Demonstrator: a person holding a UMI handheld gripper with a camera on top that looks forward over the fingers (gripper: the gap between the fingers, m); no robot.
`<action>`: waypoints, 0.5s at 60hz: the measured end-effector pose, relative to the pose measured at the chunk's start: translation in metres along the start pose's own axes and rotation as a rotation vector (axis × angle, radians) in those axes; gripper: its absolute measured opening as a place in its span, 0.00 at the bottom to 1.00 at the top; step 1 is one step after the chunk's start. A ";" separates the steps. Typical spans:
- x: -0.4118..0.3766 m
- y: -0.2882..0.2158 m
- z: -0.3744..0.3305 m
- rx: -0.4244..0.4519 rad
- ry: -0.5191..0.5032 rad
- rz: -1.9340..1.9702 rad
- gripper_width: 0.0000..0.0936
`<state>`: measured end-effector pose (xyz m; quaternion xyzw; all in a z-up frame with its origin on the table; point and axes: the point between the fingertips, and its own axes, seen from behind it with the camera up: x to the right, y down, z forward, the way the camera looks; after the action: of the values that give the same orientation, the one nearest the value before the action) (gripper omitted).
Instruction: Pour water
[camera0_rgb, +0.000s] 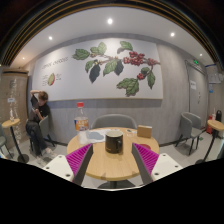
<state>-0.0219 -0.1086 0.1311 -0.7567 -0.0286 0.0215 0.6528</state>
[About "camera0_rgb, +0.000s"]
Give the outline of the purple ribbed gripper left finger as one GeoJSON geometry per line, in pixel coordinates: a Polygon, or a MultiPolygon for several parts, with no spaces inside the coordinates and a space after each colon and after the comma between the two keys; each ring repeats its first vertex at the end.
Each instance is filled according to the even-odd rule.
{"type": "Polygon", "coordinates": [[[92,155],[93,145],[88,144],[66,156],[66,160],[74,174],[73,182],[78,186],[83,182],[92,155]]]}

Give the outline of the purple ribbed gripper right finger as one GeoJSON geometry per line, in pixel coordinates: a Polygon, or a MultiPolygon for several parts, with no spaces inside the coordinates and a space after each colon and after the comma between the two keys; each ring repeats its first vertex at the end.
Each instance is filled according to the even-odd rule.
{"type": "Polygon", "coordinates": [[[152,183],[151,173],[159,155],[151,149],[147,149],[137,143],[132,144],[132,154],[137,163],[143,184],[147,185],[152,183]]]}

